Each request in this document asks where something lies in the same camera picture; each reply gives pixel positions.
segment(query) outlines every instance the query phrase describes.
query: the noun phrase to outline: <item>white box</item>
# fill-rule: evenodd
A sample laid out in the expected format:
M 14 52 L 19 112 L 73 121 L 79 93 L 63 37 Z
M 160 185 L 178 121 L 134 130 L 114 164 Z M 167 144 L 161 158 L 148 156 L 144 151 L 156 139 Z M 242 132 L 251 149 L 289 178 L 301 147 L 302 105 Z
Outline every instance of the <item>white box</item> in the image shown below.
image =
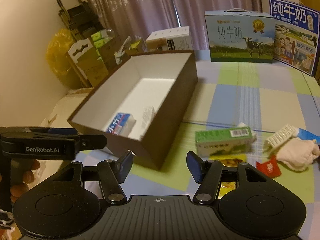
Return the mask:
M 189 26 L 153 32 L 146 40 L 149 51 L 191 50 L 192 42 Z

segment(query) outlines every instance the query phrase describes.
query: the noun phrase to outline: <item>checkered tablecloth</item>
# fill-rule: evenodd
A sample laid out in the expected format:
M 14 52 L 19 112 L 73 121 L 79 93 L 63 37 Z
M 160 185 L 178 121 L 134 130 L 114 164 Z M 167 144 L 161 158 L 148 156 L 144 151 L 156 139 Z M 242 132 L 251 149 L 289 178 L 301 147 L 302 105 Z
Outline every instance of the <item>checkered tablecloth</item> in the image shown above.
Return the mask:
M 257 132 L 257 141 L 247 161 L 266 161 L 262 144 L 266 137 L 285 124 L 320 136 L 320 87 L 315 79 L 280 62 L 212 63 L 198 61 L 199 82 L 184 120 L 160 171 L 133 165 L 121 185 L 126 195 L 181 195 L 193 197 L 196 184 L 186 166 L 186 153 L 195 151 L 194 132 L 236 126 L 240 122 Z M 112 158 L 100 151 L 82 152 L 76 160 L 85 166 Z M 319 240 L 320 171 L 318 163 L 306 171 L 294 172 L 279 165 L 280 184 L 299 196 L 307 207 L 307 218 L 299 236 Z M 87 189 L 97 195 L 99 186 L 89 182 Z

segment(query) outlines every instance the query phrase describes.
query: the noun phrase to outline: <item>white cloth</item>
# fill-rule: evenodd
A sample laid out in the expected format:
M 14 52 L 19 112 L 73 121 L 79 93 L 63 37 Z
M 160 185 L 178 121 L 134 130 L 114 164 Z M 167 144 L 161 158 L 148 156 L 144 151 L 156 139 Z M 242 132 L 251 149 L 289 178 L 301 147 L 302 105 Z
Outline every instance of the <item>white cloth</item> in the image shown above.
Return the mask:
M 121 57 L 125 54 L 125 50 L 124 50 L 124 46 L 129 43 L 132 40 L 132 38 L 130 36 L 128 36 L 126 38 L 126 40 L 124 41 L 124 43 L 122 44 L 121 48 L 119 49 L 118 52 L 115 52 L 115 59 L 116 59 L 116 63 L 117 65 L 120 65 L 120 63 L 122 62 Z
M 294 171 L 304 171 L 319 155 L 319 146 L 314 141 L 293 138 L 280 148 L 276 159 Z

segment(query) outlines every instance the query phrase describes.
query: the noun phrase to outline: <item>snack bag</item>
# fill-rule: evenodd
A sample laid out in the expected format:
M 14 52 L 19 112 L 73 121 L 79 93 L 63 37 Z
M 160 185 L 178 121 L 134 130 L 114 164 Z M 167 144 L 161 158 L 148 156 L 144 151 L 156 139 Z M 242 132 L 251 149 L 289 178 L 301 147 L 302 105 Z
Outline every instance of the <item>snack bag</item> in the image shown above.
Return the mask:
M 237 167 L 238 163 L 246 162 L 247 156 L 245 154 L 212 155 L 210 156 L 209 159 L 220 161 L 224 166 L 227 166 L 227 167 Z M 222 198 L 225 194 L 227 194 L 231 190 L 234 190 L 235 188 L 236 188 L 236 183 L 234 181 L 221 182 L 218 198 Z
M 274 155 L 271 156 L 270 161 L 264 163 L 256 162 L 256 166 L 259 171 L 266 174 L 270 178 L 275 178 L 281 175 L 281 171 Z

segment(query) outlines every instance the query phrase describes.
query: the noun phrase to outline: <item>yellow plastic bag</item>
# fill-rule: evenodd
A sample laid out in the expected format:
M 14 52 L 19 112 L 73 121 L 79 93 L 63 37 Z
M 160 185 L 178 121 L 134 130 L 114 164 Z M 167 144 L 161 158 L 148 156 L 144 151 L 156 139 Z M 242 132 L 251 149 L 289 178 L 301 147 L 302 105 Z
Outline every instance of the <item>yellow plastic bag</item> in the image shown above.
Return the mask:
M 52 72 L 57 76 L 60 82 L 71 88 L 82 88 L 81 81 L 76 72 L 68 62 L 66 52 L 76 41 L 67 29 L 59 30 L 47 47 L 46 60 Z

